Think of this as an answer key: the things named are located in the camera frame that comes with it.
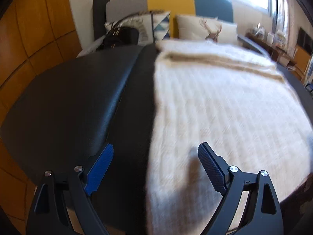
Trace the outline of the wooden side table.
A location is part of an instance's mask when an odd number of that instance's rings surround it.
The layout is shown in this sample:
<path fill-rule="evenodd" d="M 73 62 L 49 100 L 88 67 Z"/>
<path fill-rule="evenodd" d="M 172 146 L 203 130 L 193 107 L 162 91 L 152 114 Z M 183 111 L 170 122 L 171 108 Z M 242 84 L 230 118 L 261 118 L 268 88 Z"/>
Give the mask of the wooden side table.
<path fill-rule="evenodd" d="M 274 44 L 268 44 L 266 41 L 254 36 L 251 33 L 246 33 L 245 37 L 255 42 L 257 45 L 261 46 L 267 53 L 270 55 L 271 59 L 280 65 L 286 67 L 289 70 L 296 69 L 296 62 L 290 58 L 286 52 L 284 52 L 279 47 L 276 47 Z"/>

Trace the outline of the black handbag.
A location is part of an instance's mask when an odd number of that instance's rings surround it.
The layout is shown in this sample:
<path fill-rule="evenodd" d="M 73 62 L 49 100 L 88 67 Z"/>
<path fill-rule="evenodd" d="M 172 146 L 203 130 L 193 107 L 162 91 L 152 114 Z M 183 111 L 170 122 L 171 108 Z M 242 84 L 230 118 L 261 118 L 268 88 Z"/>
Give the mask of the black handbag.
<path fill-rule="evenodd" d="M 121 46 L 137 45 L 138 41 L 139 31 L 136 28 L 124 26 L 113 27 L 110 31 L 108 31 L 96 51 L 98 52 Z"/>

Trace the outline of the cream knitted sweater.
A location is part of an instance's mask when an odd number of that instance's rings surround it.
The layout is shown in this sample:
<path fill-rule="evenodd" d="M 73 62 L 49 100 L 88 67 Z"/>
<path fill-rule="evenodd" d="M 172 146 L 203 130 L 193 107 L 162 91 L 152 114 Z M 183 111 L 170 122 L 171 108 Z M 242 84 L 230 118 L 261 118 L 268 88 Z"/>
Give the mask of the cream knitted sweater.
<path fill-rule="evenodd" d="M 212 217 L 221 195 L 198 159 L 203 142 L 242 171 L 266 170 L 279 201 L 312 173 L 312 123 L 269 58 L 211 41 L 156 47 L 149 234 L 199 234 Z"/>

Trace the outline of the black rolled mat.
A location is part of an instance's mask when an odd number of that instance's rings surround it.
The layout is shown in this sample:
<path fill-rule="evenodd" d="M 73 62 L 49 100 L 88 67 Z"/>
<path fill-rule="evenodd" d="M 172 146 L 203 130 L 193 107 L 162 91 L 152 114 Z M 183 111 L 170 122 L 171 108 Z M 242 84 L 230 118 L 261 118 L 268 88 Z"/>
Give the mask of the black rolled mat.
<path fill-rule="evenodd" d="M 92 17 L 93 17 L 93 33 L 94 39 L 97 40 L 106 34 L 105 23 L 106 5 L 110 0 L 92 0 Z"/>

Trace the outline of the black monitor screen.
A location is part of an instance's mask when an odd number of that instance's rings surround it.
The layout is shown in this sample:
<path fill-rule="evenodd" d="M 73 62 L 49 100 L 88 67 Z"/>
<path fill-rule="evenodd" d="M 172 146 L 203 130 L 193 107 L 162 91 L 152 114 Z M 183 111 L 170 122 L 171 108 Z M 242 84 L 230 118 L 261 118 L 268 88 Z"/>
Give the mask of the black monitor screen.
<path fill-rule="evenodd" d="M 297 45 L 304 49 L 308 54 L 312 54 L 312 38 L 303 30 L 299 29 Z"/>

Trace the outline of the deer print cushion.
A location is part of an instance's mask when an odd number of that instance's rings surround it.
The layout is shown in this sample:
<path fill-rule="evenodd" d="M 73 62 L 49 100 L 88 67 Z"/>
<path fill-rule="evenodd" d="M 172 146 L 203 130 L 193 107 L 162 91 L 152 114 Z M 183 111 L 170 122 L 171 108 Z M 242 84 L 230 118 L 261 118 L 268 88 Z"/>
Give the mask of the deer print cushion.
<path fill-rule="evenodd" d="M 216 43 L 239 45 L 237 24 L 192 15 L 177 15 L 178 34 L 184 40 L 211 40 Z"/>

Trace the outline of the geometric triangle pattern cushion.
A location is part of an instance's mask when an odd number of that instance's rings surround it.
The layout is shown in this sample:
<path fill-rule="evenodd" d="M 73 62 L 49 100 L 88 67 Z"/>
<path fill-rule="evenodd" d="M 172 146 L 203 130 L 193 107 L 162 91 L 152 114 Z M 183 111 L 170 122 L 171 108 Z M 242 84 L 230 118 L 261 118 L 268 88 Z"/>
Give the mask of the geometric triangle pattern cushion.
<path fill-rule="evenodd" d="M 112 27 L 132 27 L 139 32 L 138 45 L 144 46 L 170 38 L 170 11 L 146 11 L 128 15 L 121 20 L 105 23 L 106 30 Z"/>

